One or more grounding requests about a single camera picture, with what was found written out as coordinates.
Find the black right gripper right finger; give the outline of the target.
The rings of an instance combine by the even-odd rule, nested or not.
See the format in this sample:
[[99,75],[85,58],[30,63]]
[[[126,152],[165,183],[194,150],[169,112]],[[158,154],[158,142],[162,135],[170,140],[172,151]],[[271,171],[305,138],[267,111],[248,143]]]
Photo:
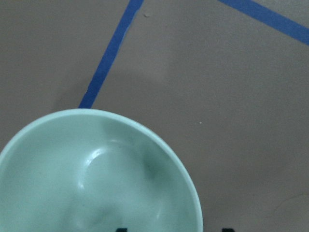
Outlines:
[[221,232],[236,232],[233,228],[222,228]]

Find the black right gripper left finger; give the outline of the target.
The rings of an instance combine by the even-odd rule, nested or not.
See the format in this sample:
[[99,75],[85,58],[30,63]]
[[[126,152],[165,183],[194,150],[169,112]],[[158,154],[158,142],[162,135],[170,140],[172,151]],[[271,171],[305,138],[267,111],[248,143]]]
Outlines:
[[127,232],[127,228],[117,228],[115,232]]

